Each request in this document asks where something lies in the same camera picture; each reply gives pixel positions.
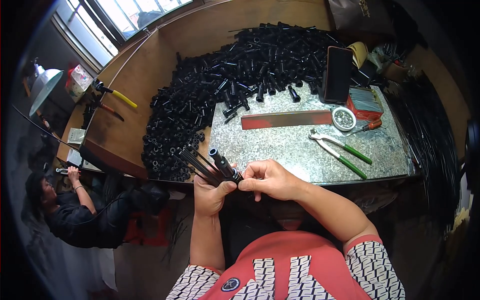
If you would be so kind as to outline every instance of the black bag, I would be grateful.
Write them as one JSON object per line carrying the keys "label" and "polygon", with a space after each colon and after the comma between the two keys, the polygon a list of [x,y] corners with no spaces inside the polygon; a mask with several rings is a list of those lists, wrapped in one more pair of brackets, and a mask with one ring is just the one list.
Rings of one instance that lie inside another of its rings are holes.
{"label": "black bag", "polygon": [[381,0],[328,0],[339,34],[370,45],[395,38],[392,21]]}

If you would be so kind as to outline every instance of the person's left hand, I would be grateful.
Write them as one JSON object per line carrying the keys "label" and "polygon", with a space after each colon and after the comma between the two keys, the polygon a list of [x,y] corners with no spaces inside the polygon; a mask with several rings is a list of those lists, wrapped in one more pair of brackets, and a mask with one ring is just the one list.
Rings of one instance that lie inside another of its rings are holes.
{"label": "person's left hand", "polygon": [[200,176],[195,175],[193,180],[195,214],[197,216],[213,216],[217,214],[222,209],[225,196],[236,188],[237,185],[233,181],[224,181],[218,187],[214,187],[200,178]]}

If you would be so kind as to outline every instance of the metal lamp shade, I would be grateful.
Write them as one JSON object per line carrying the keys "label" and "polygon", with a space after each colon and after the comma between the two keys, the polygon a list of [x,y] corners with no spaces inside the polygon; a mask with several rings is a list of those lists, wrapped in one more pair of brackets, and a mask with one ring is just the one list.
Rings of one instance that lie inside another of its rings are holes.
{"label": "metal lamp shade", "polygon": [[43,104],[47,96],[53,90],[55,85],[60,80],[63,71],[57,69],[45,70],[42,66],[36,69],[37,79],[35,80],[32,90],[30,91],[30,98],[33,100],[30,108],[29,116],[32,117],[36,110]]}

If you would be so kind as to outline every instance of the red stool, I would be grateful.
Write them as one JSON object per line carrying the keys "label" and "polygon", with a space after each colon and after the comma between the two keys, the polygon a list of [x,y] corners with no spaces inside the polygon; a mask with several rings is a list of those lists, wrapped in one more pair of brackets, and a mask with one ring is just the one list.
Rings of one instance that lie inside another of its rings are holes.
{"label": "red stool", "polygon": [[168,208],[164,208],[158,214],[158,228],[157,235],[153,238],[147,238],[145,232],[138,223],[138,220],[144,216],[144,212],[136,212],[130,214],[130,220],[128,221],[127,233],[123,240],[137,245],[150,245],[150,246],[168,246],[169,241],[165,238],[165,231],[167,229],[167,223],[170,221],[171,215]]}

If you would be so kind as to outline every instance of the screwdriver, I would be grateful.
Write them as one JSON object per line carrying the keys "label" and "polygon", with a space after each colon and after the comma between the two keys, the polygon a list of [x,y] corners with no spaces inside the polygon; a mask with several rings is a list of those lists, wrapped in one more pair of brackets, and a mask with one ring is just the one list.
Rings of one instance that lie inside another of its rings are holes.
{"label": "screwdriver", "polygon": [[351,132],[351,133],[347,134],[347,136],[351,136],[352,134],[356,134],[356,133],[361,132],[361,131],[368,131],[368,130],[371,130],[371,129],[375,129],[375,128],[380,127],[381,125],[382,125],[382,120],[378,119],[378,120],[375,120],[375,121],[372,121],[372,122],[368,123],[362,129],[359,129],[357,131],[354,131],[354,132]]}

